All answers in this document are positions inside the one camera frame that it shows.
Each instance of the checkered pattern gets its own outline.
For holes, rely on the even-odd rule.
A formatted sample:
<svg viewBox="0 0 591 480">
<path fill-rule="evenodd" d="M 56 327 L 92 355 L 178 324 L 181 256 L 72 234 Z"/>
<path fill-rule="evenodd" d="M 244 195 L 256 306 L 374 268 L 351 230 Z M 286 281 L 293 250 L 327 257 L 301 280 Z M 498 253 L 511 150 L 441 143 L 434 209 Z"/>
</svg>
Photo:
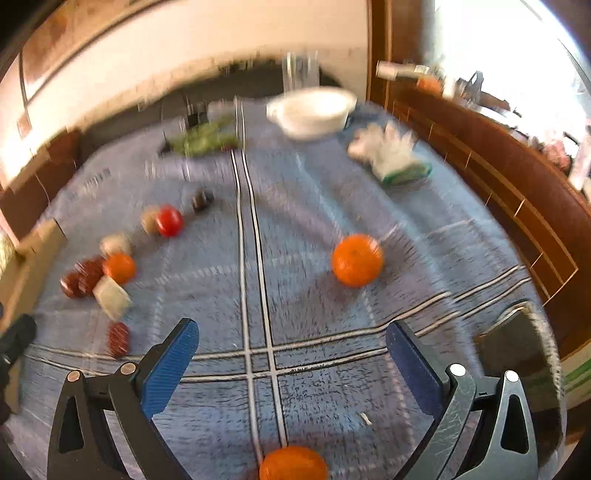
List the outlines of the checkered pattern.
<svg viewBox="0 0 591 480">
<path fill-rule="evenodd" d="M 103 236 L 134 229 L 146 206 L 190 208 L 197 188 L 214 191 L 212 207 L 180 237 L 135 252 L 138 276 L 126 286 L 134 308 L 124 318 L 133 360 L 179 318 L 199 324 L 197 354 L 154 417 L 194 478 L 256 478 L 264 455 L 288 443 L 318 451 L 332 478 L 392 478 L 431 418 L 387 355 L 388 323 L 404 319 L 444 361 L 477 374 L 473 335 L 508 303 L 538 302 L 503 231 L 428 146 L 415 151 L 433 173 L 402 186 L 383 188 L 347 158 L 356 125 L 384 124 L 382 110 L 363 105 L 344 133 L 298 144 L 267 121 L 262 102 L 235 105 L 243 150 L 158 158 L 163 128 L 153 127 L 96 152 L 50 206 L 69 243 L 37 307 L 23 409 L 10 421 L 34 476 L 45 477 L 67 370 L 121 364 L 105 352 L 108 318 L 92 300 L 65 298 L 59 277 L 96 254 Z M 105 169 L 100 183 L 86 181 Z M 379 281 L 360 290 L 330 270 L 332 249 L 354 232 L 378 238 L 386 258 Z M 110 424 L 129 474 L 142 478 Z"/>
</svg>

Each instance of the tofu piece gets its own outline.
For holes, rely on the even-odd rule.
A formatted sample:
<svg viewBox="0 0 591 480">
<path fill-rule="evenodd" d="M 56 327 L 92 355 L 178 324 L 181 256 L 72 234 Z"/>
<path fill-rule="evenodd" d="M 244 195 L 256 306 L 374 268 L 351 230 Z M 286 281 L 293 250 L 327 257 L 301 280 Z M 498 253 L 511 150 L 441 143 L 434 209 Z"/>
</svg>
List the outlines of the tofu piece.
<svg viewBox="0 0 591 480">
<path fill-rule="evenodd" d="M 127 292 L 117 285 L 115 280 L 106 275 L 96 284 L 92 293 L 100 307 L 114 321 L 119 320 L 132 306 Z"/>
</svg>

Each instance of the orange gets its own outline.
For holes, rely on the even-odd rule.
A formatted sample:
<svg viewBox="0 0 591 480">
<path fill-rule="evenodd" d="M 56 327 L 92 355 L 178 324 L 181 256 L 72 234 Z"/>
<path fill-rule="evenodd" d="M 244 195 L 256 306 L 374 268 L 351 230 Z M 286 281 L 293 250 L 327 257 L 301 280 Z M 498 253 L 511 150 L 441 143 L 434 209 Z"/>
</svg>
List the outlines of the orange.
<svg viewBox="0 0 591 480">
<path fill-rule="evenodd" d="M 373 282 L 383 266 L 382 248 L 369 235 L 348 236 L 333 252 L 333 272 L 348 287 L 361 288 Z"/>
<path fill-rule="evenodd" d="M 103 263 L 103 273 L 123 285 L 135 277 L 134 259 L 122 253 L 113 254 Z"/>
<path fill-rule="evenodd" d="M 259 469 L 259 480 L 326 480 L 324 459 L 306 447 L 289 446 L 265 457 Z"/>
</svg>

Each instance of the cardboard box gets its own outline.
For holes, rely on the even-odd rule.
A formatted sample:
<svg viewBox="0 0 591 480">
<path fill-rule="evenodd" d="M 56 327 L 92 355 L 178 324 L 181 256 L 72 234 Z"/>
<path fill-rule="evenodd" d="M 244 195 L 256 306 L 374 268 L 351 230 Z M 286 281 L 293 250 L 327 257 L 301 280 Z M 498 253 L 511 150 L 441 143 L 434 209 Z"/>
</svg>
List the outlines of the cardboard box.
<svg viewBox="0 0 591 480">
<path fill-rule="evenodd" d="M 0 320 L 0 335 L 22 313 L 30 313 L 43 290 L 45 279 L 54 260 L 66 244 L 66 236 L 55 220 L 48 220 L 35 228 L 17 247 L 0 278 L 0 301 L 4 316 Z M 5 401 L 13 413 L 18 413 L 19 378 L 22 359 L 9 372 Z"/>
</svg>

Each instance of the wall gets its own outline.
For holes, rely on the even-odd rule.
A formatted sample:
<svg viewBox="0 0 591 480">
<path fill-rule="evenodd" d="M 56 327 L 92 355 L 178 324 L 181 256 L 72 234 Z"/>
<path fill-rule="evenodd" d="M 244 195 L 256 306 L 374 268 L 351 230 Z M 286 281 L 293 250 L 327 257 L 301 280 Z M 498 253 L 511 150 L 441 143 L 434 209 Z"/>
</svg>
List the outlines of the wall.
<svg viewBox="0 0 591 480">
<path fill-rule="evenodd" d="M 142 98 L 157 98 L 218 63 L 288 50 L 318 50 L 321 65 L 360 98 L 367 65 L 366 0 L 175 0 L 140 14 L 83 50 L 28 106 L 21 142 L 18 63 L 0 84 L 0 155 L 10 180 L 64 126 L 88 124 Z"/>
</svg>

